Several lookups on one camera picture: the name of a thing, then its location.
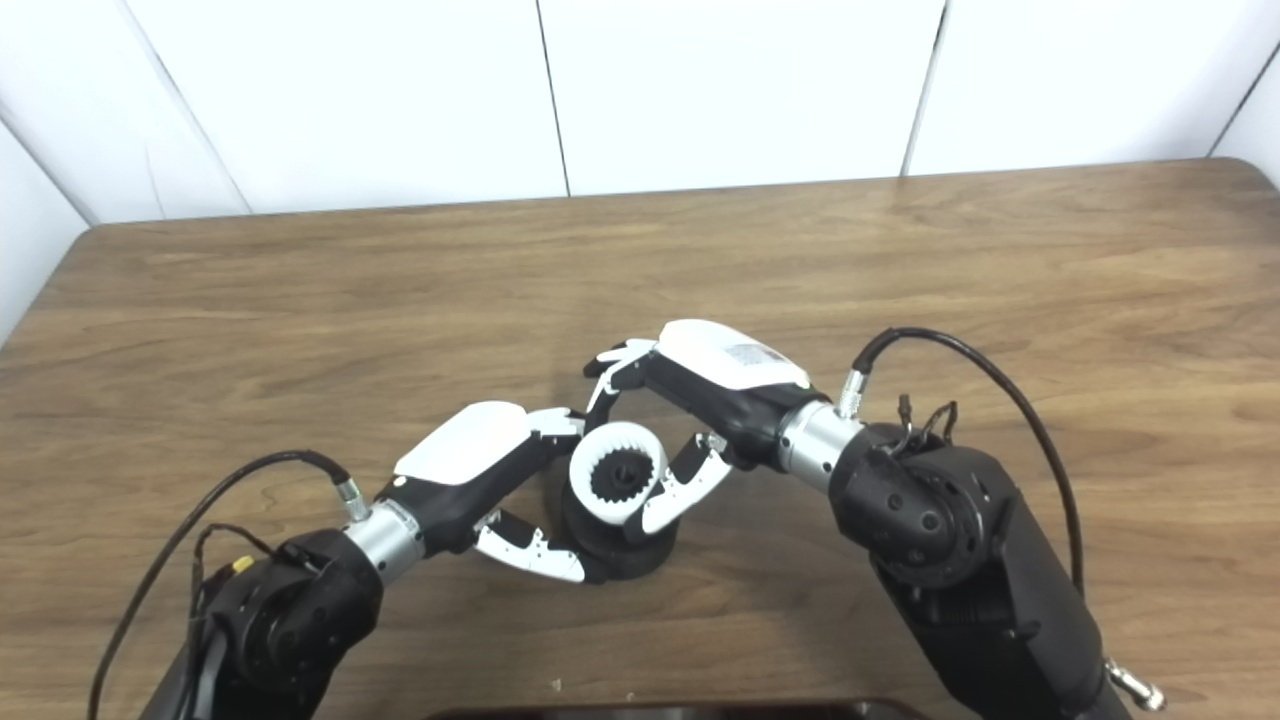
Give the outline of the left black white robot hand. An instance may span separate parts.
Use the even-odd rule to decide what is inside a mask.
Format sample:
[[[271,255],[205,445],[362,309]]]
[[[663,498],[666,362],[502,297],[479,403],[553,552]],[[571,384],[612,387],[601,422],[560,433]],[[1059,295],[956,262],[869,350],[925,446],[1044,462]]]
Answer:
[[[346,532],[384,584],[416,562],[470,550],[521,571],[599,584],[604,573],[596,562],[500,509],[521,484],[576,448],[584,424],[568,407],[470,404],[397,461],[369,518]]]

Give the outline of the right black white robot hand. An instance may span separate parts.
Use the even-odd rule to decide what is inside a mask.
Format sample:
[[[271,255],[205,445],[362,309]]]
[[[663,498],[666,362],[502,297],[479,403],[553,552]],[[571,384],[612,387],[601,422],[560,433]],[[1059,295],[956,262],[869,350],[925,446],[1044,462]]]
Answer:
[[[863,428],[797,364],[718,322],[668,322],[657,340],[626,340],[588,361],[582,373],[596,382],[585,410],[588,430],[608,421],[621,393],[640,388],[707,427],[623,519],[632,543],[659,534],[735,470],[771,468],[824,491]]]

